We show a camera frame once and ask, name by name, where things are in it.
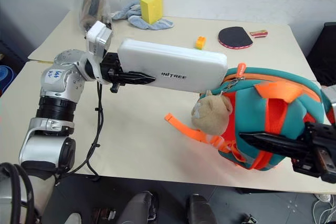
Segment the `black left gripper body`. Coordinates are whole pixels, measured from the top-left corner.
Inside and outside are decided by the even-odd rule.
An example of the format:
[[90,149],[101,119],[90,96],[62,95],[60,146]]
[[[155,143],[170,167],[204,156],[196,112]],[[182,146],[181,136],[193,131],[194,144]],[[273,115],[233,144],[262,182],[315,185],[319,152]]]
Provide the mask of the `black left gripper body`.
[[105,57],[100,63],[100,71],[102,80],[107,82],[107,84],[112,85],[110,88],[112,93],[117,93],[119,87],[125,85],[125,81],[122,75],[123,71],[117,53],[106,53]]

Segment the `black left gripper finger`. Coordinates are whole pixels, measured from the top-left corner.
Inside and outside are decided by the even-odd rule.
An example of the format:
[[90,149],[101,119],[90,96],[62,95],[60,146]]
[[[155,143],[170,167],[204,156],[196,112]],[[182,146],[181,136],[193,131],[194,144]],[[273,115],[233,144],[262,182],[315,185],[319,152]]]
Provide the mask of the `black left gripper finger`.
[[141,72],[119,72],[112,76],[112,83],[119,83],[120,85],[124,84],[149,84],[156,80],[155,77],[152,77],[148,74]]

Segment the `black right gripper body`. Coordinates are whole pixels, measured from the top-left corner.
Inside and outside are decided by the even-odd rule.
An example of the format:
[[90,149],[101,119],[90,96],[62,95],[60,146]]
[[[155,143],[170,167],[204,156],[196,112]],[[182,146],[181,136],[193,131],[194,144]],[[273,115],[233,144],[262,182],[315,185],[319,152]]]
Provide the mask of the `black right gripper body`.
[[307,147],[302,158],[292,158],[295,172],[335,183],[335,124],[307,122],[299,137]]

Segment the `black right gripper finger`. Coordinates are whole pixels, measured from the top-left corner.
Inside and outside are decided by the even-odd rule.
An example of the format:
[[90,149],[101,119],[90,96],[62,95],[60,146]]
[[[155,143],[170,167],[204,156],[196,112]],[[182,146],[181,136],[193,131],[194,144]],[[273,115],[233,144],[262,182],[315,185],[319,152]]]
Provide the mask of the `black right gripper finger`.
[[309,154],[309,148],[305,143],[292,141],[281,135],[266,132],[252,132],[240,133],[239,137],[261,151],[285,157],[304,158]]

